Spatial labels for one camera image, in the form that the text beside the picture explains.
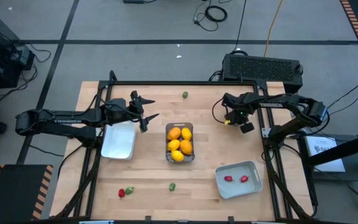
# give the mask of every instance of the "yellow lemon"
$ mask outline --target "yellow lemon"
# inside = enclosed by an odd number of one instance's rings
[[[178,127],[172,128],[171,130],[169,130],[167,138],[168,138],[168,140],[177,139],[177,138],[179,138],[180,133],[181,133],[180,128],[178,128]]]
[[[172,151],[171,156],[175,162],[181,162],[185,159],[185,156],[178,150]]]
[[[168,143],[168,150],[169,151],[174,151],[174,150],[177,150],[180,146],[180,141],[175,139],[175,140],[172,140]]]
[[[183,128],[181,130],[181,136],[183,137],[183,139],[189,140],[191,139],[191,131],[188,128]]]
[[[193,152],[193,146],[189,140],[185,139],[180,143],[180,150],[189,156]]]

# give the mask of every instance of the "green pepper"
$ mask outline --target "green pepper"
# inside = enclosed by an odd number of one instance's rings
[[[187,91],[184,91],[181,96],[182,96],[184,99],[186,99],[188,95],[189,95],[189,93],[188,93]]]
[[[171,184],[169,185],[169,191],[175,190],[175,187],[176,187],[176,186],[177,186],[176,184],[171,183]]]
[[[131,194],[134,191],[135,187],[127,187],[125,189],[125,194]]]

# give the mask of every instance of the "wooden table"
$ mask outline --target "wooden table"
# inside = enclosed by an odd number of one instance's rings
[[[76,110],[85,110],[96,94],[98,82],[83,82]],[[144,220],[274,220],[268,175],[260,155],[263,151],[257,113],[250,116],[255,130],[242,134],[235,126],[225,126],[211,116],[211,108],[225,92],[240,95],[253,92],[251,86],[167,86],[167,85],[115,85],[112,98],[130,100],[132,90],[146,99],[155,100],[145,105],[145,116],[160,113],[148,125],[146,133],[137,127],[134,155],[130,161],[101,159],[98,181],[93,201],[92,219]],[[189,92],[183,99],[181,94]],[[268,83],[269,95],[284,93],[282,83]],[[215,114],[223,119],[225,110],[217,106]],[[287,110],[273,110],[275,124],[291,119]],[[195,160],[189,164],[171,164],[165,159],[165,125],[174,122],[190,122],[194,126]],[[295,140],[286,143],[297,148]],[[68,141],[66,155],[80,143]],[[297,202],[312,214],[310,196],[300,158],[283,148],[282,162],[289,191]],[[57,214],[71,199],[78,188],[85,149],[66,161],[53,200],[51,215]],[[219,166],[242,161],[254,161],[263,190],[258,193],[230,199],[220,197],[214,178]],[[176,190],[170,192],[170,183]],[[133,194],[120,199],[118,190],[134,186]],[[281,216],[285,216],[282,195],[277,188]],[[85,213],[88,191],[83,197],[81,214]]]

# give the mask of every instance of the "gray floor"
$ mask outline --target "gray floor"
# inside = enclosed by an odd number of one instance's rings
[[[265,40],[279,0],[248,0],[242,40]],[[58,40],[73,0],[0,0],[0,18],[21,38]],[[235,40],[243,1],[224,4],[227,21],[216,32],[206,32],[192,22],[200,1],[159,0],[152,4],[123,4],[120,0],[80,0],[68,40]],[[204,21],[206,26],[214,24]],[[272,30],[272,40],[356,40],[339,0],[284,0]],[[57,45],[35,45],[54,55]],[[44,108],[73,110],[82,81],[105,80],[114,70],[119,80],[207,80],[220,69],[226,44],[77,45],[62,50]],[[249,55],[263,56],[264,45],[240,45]],[[300,95],[330,104],[358,83],[358,45],[270,45],[268,57],[299,60],[305,69]],[[37,63],[38,78],[28,89],[0,103],[0,120],[8,124],[0,136],[0,164],[13,164],[24,138],[14,132],[18,113],[35,108],[52,58]],[[336,104],[342,108],[358,97],[358,90]],[[358,102],[331,118],[326,133],[358,134]],[[67,140],[35,136],[32,144],[63,154]],[[61,158],[30,150],[26,164],[53,164]],[[53,176],[43,217],[48,217],[56,185]],[[352,184],[358,189],[358,183]],[[337,182],[317,182],[321,220],[358,223],[358,198]]]

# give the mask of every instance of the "white plastic container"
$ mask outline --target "white plastic container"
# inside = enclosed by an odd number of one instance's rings
[[[243,175],[248,176],[248,181],[244,183],[241,182]],[[234,181],[225,181],[225,176],[232,176]],[[215,178],[222,198],[231,198],[260,192],[263,188],[258,170],[252,161],[218,167],[215,171]]]
[[[111,159],[132,159],[136,130],[133,122],[107,125],[101,154]]]

